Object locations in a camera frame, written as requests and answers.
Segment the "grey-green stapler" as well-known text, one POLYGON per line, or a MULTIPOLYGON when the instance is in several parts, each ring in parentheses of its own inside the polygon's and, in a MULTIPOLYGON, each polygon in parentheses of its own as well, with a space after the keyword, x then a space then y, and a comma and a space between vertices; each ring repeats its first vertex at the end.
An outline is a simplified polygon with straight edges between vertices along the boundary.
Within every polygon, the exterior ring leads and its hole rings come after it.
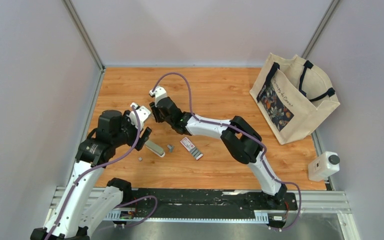
POLYGON ((144 145, 145 145, 146 148, 148 148, 150 151, 152 151, 154 154, 156 154, 160 158, 163 158, 165 156, 164 149, 161 146, 159 146, 158 144, 156 144, 153 141, 151 141, 150 139, 147 140, 144 143, 144 145))

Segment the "red white staple box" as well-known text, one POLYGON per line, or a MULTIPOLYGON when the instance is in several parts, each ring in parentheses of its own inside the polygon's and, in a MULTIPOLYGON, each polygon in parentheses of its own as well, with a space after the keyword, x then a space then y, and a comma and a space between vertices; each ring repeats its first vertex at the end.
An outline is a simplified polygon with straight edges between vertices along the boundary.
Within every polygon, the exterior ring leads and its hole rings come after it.
POLYGON ((187 137, 180 141, 181 145, 193 156, 195 160, 199 160, 203 154, 187 137))

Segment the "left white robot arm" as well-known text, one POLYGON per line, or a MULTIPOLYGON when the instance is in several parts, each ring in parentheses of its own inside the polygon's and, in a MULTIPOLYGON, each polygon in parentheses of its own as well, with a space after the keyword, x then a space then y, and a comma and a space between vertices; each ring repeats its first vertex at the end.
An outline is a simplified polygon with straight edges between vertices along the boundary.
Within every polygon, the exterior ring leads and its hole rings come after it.
POLYGON ((80 143, 71 177, 55 212, 43 227, 35 228, 32 240, 89 240, 105 216, 117 205, 128 207, 133 201, 131 183, 119 178, 109 181, 89 207, 86 203, 104 170, 121 158, 113 159, 123 145, 140 151, 152 130, 145 127, 151 111, 131 104, 131 110, 105 110, 94 128, 80 143))

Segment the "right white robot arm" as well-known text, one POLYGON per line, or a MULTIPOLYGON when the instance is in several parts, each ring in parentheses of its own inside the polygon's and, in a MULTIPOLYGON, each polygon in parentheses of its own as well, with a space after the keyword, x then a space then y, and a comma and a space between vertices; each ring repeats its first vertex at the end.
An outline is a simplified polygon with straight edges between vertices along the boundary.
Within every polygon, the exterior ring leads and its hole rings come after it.
POLYGON ((266 205, 279 209, 285 203, 287 187, 275 175, 266 158, 262 137, 240 116, 231 120, 205 118, 182 111, 170 97, 149 104, 158 123, 168 123, 180 135, 206 136, 221 140, 230 155, 248 166, 265 195, 266 205))

